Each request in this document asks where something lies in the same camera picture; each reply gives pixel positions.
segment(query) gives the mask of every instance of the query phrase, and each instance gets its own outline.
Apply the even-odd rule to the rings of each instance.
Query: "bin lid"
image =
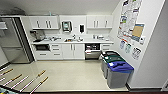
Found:
[[[125,61],[121,56],[118,55],[110,55],[104,57],[105,63],[115,62],[115,61]]]
[[[115,72],[134,70],[134,68],[125,61],[115,61],[107,63],[107,65],[112,71]]]
[[[120,56],[117,52],[114,51],[106,51],[106,52],[102,52],[102,55],[105,56],[109,56],[109,55],[117,55]]]

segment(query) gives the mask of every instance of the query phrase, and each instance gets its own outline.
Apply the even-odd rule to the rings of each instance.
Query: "countertop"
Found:
[[[61,44],[64,44],[64,43],[79,43],[79,44],[82,44],[82,43],[114,43],[112,40],[100,40],[100,39],[93,39],[93,38],[84,38],[83,41],[73,41],[73,42],[64,42],[66,38],[61,38],[61,39],[57,39],[55,41],[51,41],[51,40],[42,40],[40,42],[33,42],[34,40],[31,40],[31,43],[30,44],[54,44],[54,43],[61,43]]]

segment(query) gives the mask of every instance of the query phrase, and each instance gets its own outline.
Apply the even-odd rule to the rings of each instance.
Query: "tile floor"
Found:
[[[30,92],[43,79],[48,77],[36,92],[59,92],[59,91],[128,91],[126,87],[109,89],[106,79],[101,70],[101,61],[81,60],[81,61],[37,61],[31,64],[11,64],[7,69],[14,70],[0,76],[0,79],[6,79],[0,82],[1,85],[19,74],[22,76],[7,85],[12,87],[25,76],[29,76],[25,81],[15,89],[20,90],[29,81],[37,76],[41,71],[46,72],[37,78],[23,92]]]

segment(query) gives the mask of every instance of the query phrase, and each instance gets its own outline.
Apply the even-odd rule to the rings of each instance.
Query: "refrigerator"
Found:
[[[10,63],[31,63],[34,61],[21,20],[0,18],[0,46]]]

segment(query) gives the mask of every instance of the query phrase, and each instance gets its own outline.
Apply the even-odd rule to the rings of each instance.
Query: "upper cabinet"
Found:
[[[33,29],[60,29],[58,16],[29,16]]]
[[[112,28],[113,16],[87,16],[87,28]]]

